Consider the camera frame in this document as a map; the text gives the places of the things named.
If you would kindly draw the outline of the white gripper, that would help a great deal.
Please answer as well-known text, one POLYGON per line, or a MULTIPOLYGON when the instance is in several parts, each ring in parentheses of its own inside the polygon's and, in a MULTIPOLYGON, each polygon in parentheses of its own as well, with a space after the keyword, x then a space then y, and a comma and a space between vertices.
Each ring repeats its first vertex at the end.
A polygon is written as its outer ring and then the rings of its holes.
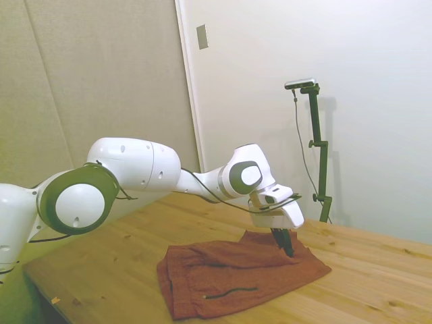
POLYGON ((296 200, 290 199, 286 202, 286 205, 265 213, 253 213, 259 209, 254 207, 252 202, 248 203, 248 209, 254 226, 271 228, 278 247, 282 248, 288 257, 293 257, 294 248, 288 229, 301 227, 304 217, 296 200))

